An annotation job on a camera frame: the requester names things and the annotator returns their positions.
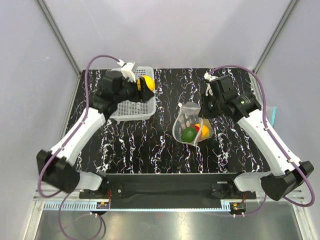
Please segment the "red apple fruit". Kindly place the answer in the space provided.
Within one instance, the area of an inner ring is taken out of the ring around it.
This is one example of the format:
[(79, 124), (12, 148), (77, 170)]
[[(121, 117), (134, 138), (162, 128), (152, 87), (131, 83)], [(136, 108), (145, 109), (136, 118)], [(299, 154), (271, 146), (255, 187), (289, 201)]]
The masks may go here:
[(199, 125), (193, 125), (193, 127), (195, 128), (195, 130), (196, 130), (197, 132), (199, 132), (199, 130), (200, 130), (200, 126), (199, 126)]

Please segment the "yellow lemon fruit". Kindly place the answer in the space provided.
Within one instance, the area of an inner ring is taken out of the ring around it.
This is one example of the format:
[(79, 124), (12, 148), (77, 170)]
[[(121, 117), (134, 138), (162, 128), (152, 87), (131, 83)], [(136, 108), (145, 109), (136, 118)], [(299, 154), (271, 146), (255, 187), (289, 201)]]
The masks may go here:
[(210, 130), (209, 130), (209, 128), (206, 126), (206, 125), (202, 125), (202, 129), (201, 129), (201, 138), (202, 139), (207, 139), (209, 136), (210, 136)]

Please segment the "clear dotted zip bag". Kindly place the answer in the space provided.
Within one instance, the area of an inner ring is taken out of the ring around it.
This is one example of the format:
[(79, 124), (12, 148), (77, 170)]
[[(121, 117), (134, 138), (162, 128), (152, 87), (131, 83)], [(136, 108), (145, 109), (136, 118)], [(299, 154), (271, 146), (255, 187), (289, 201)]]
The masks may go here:
[[(194, 102), (187, 102), (186, 104), (179, 103), (178, 107), (179, 107), (178, 115), (172, 127), (172, 135), (177, 142), (186, 144), (186, 145), (197, 146), (199, 142), (207, 140), (213, 136), (214, 130), (209, 120), (198, 116), (201, 109), (198, 104)], [(192, 143), (183, 142), (182, 132), (184, 131), (185, 128), (190, 126), (193, 127), (193, 125), (195, 124), (200, 124), (200, 130), (197, 133), (197, 136), (195, 137), (194, 141)], [(201, 138), (201, 129), (203, 125), (206, 125), (210, 130), (209, 137), (205, 139)]]

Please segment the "green lime fruit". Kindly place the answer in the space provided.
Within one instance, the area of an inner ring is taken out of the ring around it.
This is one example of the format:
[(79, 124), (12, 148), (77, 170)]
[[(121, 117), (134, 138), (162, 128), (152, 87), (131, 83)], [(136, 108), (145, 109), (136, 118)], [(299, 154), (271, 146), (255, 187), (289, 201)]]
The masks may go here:
[(197, 128), (189, 126), (185, 128), (181, 134), (181, 140), (185, 143), (192, 143), (198, 134)]

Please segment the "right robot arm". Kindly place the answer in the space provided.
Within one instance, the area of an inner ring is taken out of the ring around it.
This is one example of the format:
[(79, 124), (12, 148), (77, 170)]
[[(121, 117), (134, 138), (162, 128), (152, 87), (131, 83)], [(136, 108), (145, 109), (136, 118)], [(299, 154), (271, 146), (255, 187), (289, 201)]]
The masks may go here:
[(270, 168), (268, 172), (241, 173), (227, 185), (228, 195), (239, 198), (244, 192), (264, 192), (279, 201), (301, 186), (314, 171), (310, 161), (301, 161), (284, 144), (263, 115), (252, 92), (239, 94), (230, 76), (205, 74), (207, 89), (201, 95), (200, 118), (230, 117), (253, 140)]

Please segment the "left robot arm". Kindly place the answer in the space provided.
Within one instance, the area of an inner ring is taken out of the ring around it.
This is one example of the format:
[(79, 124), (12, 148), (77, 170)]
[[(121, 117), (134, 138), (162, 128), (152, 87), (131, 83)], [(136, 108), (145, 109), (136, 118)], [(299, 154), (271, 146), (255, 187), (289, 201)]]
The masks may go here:
[(59, 190), (90, 190), (97, 198), (108, 193), (102, 176), (76, 171), (74, 164), (78, 155), (110, 116), (125, 101), (147, 103), (155, 96), (156, 84), (152, 77), (144, 75), (135, 80), (125, 77), (124, 71), (105, 73), (89, 105), (70, 131), (49, 151), (41, 150), (37, 156), (39, 182), (45, 182)]

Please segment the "yellow orange fruit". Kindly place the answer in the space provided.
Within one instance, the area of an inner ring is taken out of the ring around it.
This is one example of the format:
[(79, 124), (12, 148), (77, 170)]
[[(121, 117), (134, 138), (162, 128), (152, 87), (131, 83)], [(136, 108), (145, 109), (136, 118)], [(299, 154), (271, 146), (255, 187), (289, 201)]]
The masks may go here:
[(144, 75), (138, 78), (138, 80), (136, 81), (136, 84), (137, 84), (137, 89), (139, 91), (142, 90), (142, 82), (145, 83), (145, 85), (148, 87), (149, 90), (151, 90), (152, 92), (155, 91), (156, 84), (155, 84), (155, 81), (150, 76)]

